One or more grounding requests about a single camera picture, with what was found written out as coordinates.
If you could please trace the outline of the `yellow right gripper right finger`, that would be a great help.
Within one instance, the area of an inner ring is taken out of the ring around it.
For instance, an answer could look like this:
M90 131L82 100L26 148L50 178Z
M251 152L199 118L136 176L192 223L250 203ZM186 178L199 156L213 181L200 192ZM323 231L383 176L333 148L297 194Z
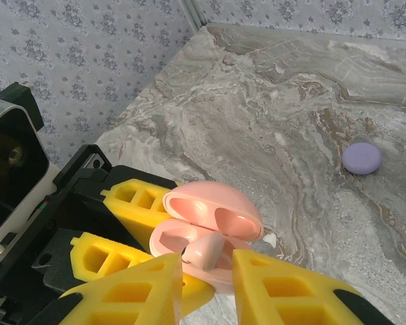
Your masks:
M390 324L349 284L254 251L233 252L239 324Z

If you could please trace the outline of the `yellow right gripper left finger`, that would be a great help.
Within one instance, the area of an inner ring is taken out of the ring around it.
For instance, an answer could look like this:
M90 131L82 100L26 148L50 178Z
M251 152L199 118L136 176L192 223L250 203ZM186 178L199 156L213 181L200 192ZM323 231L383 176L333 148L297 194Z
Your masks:
M181 256L169 253L65 292L31 324L179 324Z

